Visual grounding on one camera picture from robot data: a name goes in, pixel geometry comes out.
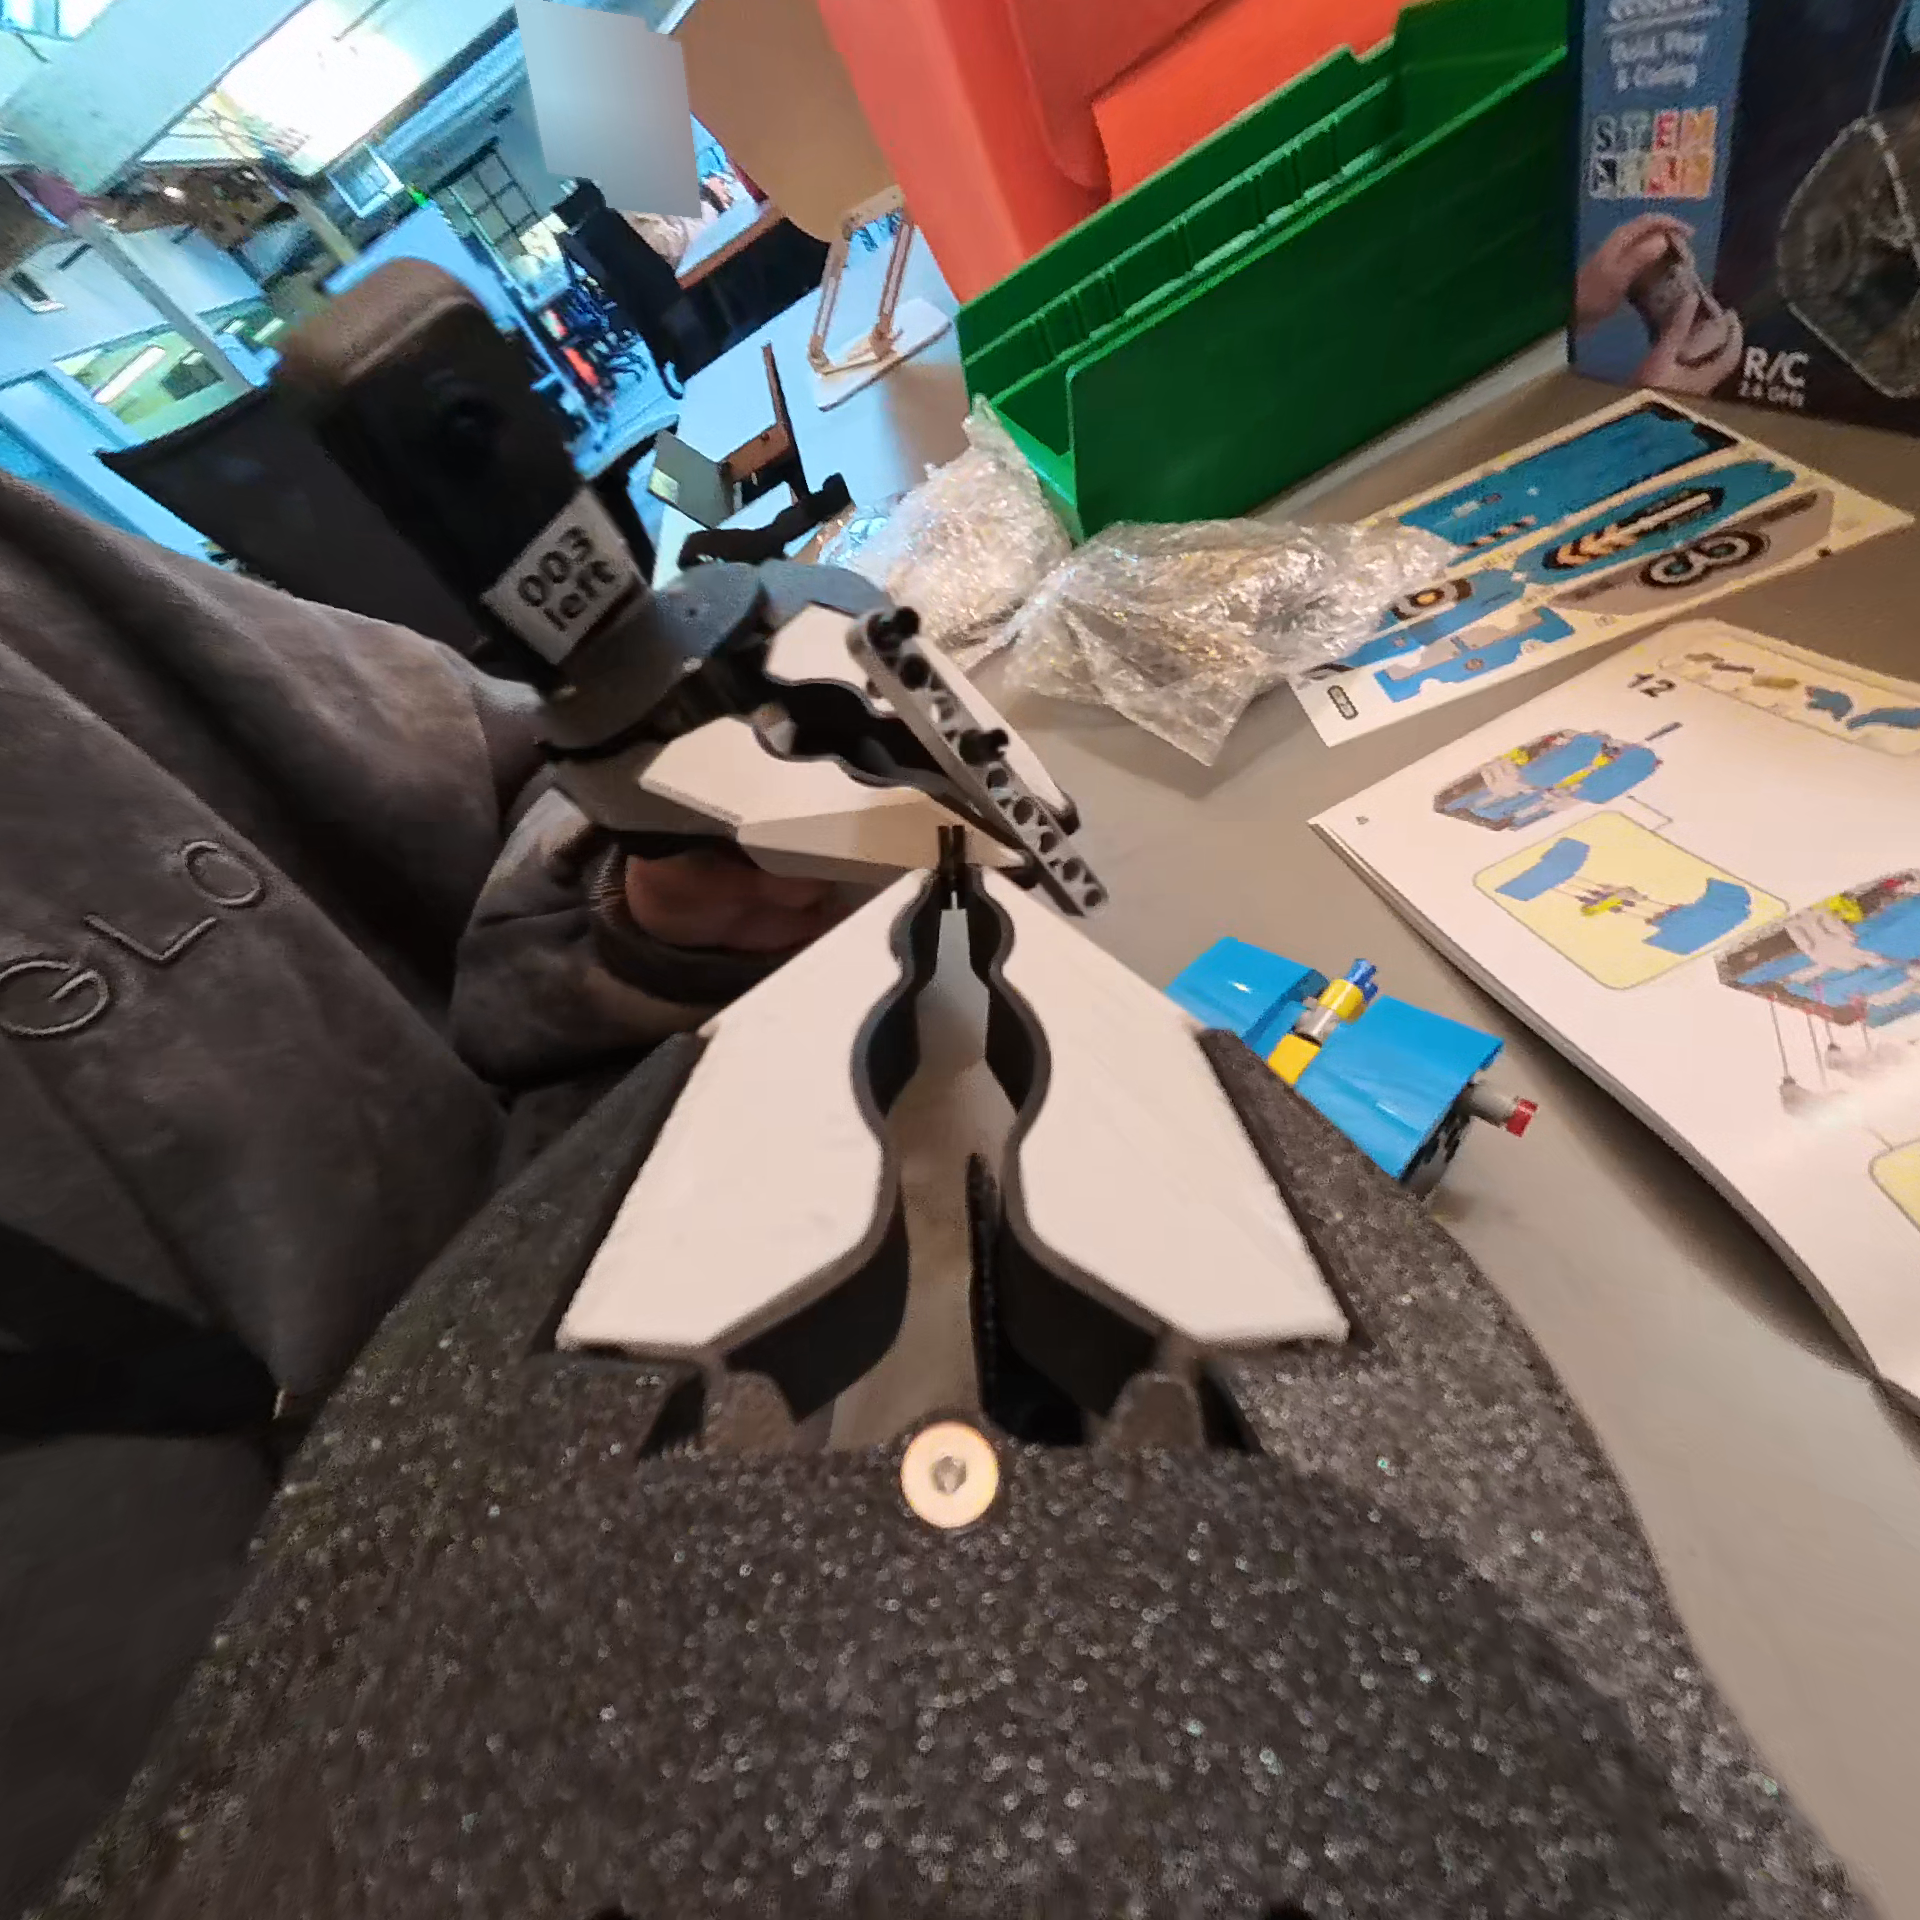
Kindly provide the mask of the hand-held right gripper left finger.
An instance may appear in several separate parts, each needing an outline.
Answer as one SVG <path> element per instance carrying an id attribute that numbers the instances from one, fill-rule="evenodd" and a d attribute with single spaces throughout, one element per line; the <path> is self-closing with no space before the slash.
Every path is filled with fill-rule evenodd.
<path id="1" fill-rule="evenodd" d="M 891 1125 L 939 958 L 939 877 L 910 872 L 699 1031 L 558 1350 L 891 1355 L 910 1277 Z"/>

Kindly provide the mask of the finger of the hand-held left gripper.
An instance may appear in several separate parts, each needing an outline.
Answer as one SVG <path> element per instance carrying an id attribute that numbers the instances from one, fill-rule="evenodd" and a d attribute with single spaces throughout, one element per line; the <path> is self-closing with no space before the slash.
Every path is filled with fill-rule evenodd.
<path id="1" fill-rule="evenodd" d="M 766 647 L 754 734 L 782 766 L 838 766 L 867 785 L 933 785 L 934 763 L 852 652 L 847 612 L 799 612 Z"/>
<path id="2" fill-rule="evenodd" d="M 785 878 L 934 871 L 946 832 L 960 836 L 973 867 L 1012 872 L 1026 860 L 955 803 L 916 785 L 862 777 L 834 757 L 780 755 L 744 717 L 717 718 L 664 742 L 638 772 L 638 790 L 718 828 L 754 865 Z"/>

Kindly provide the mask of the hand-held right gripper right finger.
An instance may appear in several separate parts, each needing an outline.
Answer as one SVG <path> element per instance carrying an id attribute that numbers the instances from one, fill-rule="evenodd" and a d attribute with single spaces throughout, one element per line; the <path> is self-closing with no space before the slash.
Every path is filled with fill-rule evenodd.
<path id="1" fill-rule="evenodd" d="M 1002 877 L 968 902 L 987 1059 L 1014 1123 L 1000 1168 L 1000 1314 L 1041 1375 L 1141 1375 L 1343 1344 L 1327 1280 L 1202 1026 Z"/>

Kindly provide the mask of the grey perforated brick beam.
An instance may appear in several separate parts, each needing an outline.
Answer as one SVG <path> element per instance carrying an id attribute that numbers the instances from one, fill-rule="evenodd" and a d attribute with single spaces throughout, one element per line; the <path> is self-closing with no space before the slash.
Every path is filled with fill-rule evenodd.
<path id="1" fill-rule="evenodd" d="M 918 615 L 895 608 L 859 618 L 848 652 L 939 770 L 955 810 L 1018 854 L 1023 883 L 1069 916 L 1105 912 L 1110 893 L 1079 844 L 1079 807 L 1028 740 L 926 639 Z"/>

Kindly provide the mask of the person's left forearm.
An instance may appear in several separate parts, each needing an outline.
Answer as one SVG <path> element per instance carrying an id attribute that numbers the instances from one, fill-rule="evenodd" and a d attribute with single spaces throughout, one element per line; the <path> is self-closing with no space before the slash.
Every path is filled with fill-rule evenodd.
<path id="1" fill-rule="evenodd" d="M 628 907 L 632 860 L 538 763 L 460 936 L 451 1038 L 500 1092 L 621 1069 L 762 985 L 780 952 L 658 936 Z"/>

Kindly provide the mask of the grey desk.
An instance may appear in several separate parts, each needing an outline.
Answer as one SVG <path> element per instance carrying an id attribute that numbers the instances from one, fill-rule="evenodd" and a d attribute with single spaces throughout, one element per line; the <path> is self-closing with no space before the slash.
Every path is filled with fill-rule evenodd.
<path id="1" fill-rule="evenodd" d="M 1264 512 L 1373 517 L 1612 399 L 1568 373 L 1550 334 Z M 1716 616 L 1917 680 L 1914 572 L 1908 530 Z M 1004 659 L 984 680 L 1079 801 L 1115 889 L 1095 936 L 1141 979 L 1164 985 L 1221 936 L 1316 967 L 1364 957 L 1387 992 L 1504 1037 L 1504 1077 L 1542 1115 L 1521 1145 L 1477 1129 L 1434 1212 L 1597 1431 L 1694 1648 L 1788 1799 L 1883 1917 L 1917 1917 L 1917 1419 L 1716 1189 L 1398 923 L 1310 827 L 1619 648 L 1336 747 L 1278 691 L 1213 766 L 1105 708 L 1002 691 Z M 836 1446 L 888 1442 L 979 1401 L 959 1184 L 968 1151 L 999 1149 L 1009 1112 L 963 948 L 948 931 L 921 1003 L 922 1069 L 893 1117 L 913 1208 L 906 1320 L 838 1403 Z"/>

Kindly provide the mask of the person's left hand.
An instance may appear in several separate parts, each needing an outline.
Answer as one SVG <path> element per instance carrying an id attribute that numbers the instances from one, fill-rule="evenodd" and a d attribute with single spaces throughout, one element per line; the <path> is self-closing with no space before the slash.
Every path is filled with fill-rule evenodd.
<path id="1" fill-rule="evenodd" d="M 622 859 L 621 898 L 664 948 L 780 962 L 842 924 L 854 900 L 834 883 L 777 877 L 726 848 Z"/>

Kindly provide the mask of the crumpled clear plastic bag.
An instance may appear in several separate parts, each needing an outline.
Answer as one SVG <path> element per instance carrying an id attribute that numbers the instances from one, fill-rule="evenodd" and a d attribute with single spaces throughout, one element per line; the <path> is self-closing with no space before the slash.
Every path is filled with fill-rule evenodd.
<path id="1" fill-rule="evenodd" d="M 908 492 L 840 514 L 819 562 L 918 612 L 951 661 L 976 668 L 1009 647 L 1017 616 L 1075 543 L 987 399 L 973 400 L 965 437 L 965 450 Z"/>
<path id="2" fill-rule="evenodd" d="M 1357 659 L 1450 568 L 1446 540 L 1393 520 L 1118 523 L 1009 623 L 1002 684 L 1103 708 L 1213 766 L 1261 699 Z"/>

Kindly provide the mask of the blue brick vehicle model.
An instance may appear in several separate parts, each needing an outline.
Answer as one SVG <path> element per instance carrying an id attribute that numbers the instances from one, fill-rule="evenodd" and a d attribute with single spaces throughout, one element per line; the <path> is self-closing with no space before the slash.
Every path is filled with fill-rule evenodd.
<path id="1" fill-rule="evenodd" d="M 1522 1138 L 1538 1105 L 1496 1069 L 1500 1038 L 1381 992 L 1358 958 L 1320 972 L 1222 938 L 1166 986 L 1200 1026 L 1234 1037 L 1388 1178 L 1431 1196 L 1477 1129 Z"/>

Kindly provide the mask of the black office chair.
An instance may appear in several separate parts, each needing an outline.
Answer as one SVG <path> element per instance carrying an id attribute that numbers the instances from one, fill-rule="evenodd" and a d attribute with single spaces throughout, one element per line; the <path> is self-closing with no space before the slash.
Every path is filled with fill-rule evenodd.
<path id="1" fill-rule="evenodd" d="M 485 647 L 473 615 L 270 389 L 156 440 L 103 448 L 98 462 L 253 578 L 468 661 Z"/>

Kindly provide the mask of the green plastic bin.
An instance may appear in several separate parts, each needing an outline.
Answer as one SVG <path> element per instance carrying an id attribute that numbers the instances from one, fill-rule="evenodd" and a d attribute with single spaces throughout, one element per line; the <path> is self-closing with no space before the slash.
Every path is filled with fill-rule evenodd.
<path id="1" fill-rule="evenodd" d="M 1570 6 L 1417 4 L 957 316 L 1069 532 L 1243 517 L 1560 330 Z"/>

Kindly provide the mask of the orange felt bag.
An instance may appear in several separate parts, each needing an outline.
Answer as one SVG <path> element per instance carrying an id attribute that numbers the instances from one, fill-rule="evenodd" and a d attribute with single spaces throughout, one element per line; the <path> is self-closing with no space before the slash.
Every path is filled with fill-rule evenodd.
<path id="1" fill-rule="evenodd" d="M 822 2 L 948 288 L 973 302 L 1405 2 Z"/>

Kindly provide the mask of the building instruction booklet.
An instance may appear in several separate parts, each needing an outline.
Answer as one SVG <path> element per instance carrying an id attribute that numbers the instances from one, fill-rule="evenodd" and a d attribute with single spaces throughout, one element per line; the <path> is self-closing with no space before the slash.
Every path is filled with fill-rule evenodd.
<path id="1" fill-rule="evenodd" d="M 1917 1407 L 1917 680 L 1694 618 L 1310 828 Z"/>

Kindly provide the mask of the blue sticker sheet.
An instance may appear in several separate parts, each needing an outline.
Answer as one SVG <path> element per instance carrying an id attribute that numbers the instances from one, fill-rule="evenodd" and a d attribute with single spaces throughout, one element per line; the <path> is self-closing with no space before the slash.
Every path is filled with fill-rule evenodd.
<path id="1" fill-rule="evenodd" d="M 1437 562 L 1294 692 L 1338 749 L 1917 524 L 1694 405 L 1636 393 L 1367 517 Z"/>

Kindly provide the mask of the blue black toy box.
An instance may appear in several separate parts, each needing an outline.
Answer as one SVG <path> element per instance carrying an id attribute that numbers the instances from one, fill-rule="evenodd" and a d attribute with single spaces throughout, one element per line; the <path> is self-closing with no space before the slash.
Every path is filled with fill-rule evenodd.
<path id="1" fill-rule="evenodd" d="M 1919 433 L 1919 6 L 1576 11 L 1572 371 Z"/>

